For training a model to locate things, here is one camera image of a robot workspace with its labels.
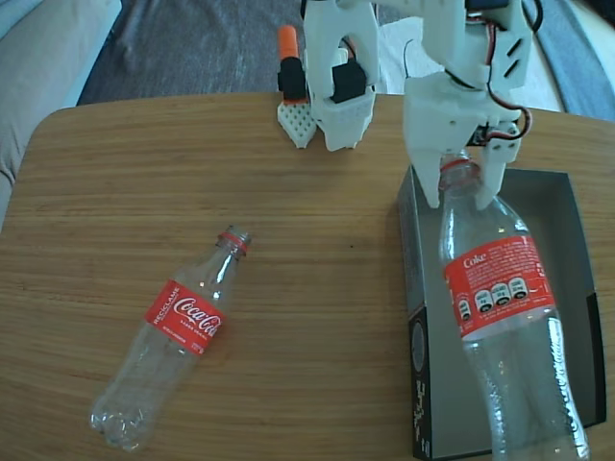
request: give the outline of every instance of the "gray carpet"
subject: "gray carpet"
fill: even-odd
[[[301,30],[300,0],[122,0],[79,104],[275,91],[277,30]],[[387,8],[382,23],[399,15]]]
[[[542,0],[545,21],[538,39],[567,112],[615,122],[615,93],[570,5]]]

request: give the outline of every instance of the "bottle neck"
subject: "bottle neck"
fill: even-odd
[[[230,226],[218,235],[216,247],[220,249],[219,252],[232,255],[239,260],[248,253],[248,246],[251,241],[252,237],[247,232],[239,230],[235,226]]]
[[[474,198],[480,188],[480,169],[468,158],[453,160],[441,169],[440,189],[445,200]]]

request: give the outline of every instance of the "empty plastic bottle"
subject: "empty plastic bottle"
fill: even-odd
[[[444,267],[497,461],[589,460],[569,386],[562,327],[528,227],[501,199],[478,210],[480,170],[445,158]]]
[[[141,448],[164,402],[222,325],[224,304],[250,236],[231,226],[212,252],[179,269],[145,319],[124,364],[96,400],[90,425],[126,451]]]

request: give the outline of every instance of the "red bottle label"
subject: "red bottle label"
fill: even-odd
[[[200,355],[222,325],[224,315],[213,304],[170,280],[145,314],[145,321]]]
[[[444,269],[461,337],[502,319],[555,304],[531,237],[508,237]]]

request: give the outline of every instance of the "orange cap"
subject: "orange cap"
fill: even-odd
[[[297,31],[292,26],[281,26],[278,29],[278,50],[280,61],[286,58],[299,58],[299,43]]]

